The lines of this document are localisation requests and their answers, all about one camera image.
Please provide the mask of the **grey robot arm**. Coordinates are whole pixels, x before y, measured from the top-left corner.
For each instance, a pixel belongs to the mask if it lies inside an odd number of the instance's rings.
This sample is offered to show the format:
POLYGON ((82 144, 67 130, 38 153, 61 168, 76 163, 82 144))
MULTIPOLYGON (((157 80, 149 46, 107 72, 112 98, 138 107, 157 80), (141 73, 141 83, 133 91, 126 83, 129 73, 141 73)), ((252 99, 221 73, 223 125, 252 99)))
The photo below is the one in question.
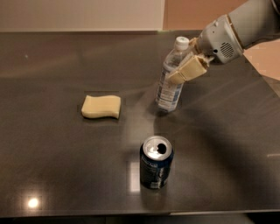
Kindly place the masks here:
POLYGON ((279 38, 279 0, 248 0, 206 26, 190 41, 186 57, 167 77, 174 84, 193 80, 214 64, 227 64, 246 49, 279 38))

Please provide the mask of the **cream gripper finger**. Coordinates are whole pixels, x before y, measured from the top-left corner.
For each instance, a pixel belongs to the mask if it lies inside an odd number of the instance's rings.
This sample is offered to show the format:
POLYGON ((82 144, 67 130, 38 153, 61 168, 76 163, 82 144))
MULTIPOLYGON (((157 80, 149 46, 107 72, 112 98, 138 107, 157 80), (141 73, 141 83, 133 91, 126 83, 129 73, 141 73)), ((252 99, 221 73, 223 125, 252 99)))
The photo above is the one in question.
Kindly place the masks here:
POLYGON ((200 49, 198 47, 198 39, 192 38, 189 42, 189 51, 192 53, 199 53, 200 49))
POLYGON ((205 74, 214 60, 214 56, 206 56, 203 53, 194 55, 190 53, 168 76, 167 80, 172 84, 182 84, 205 74))

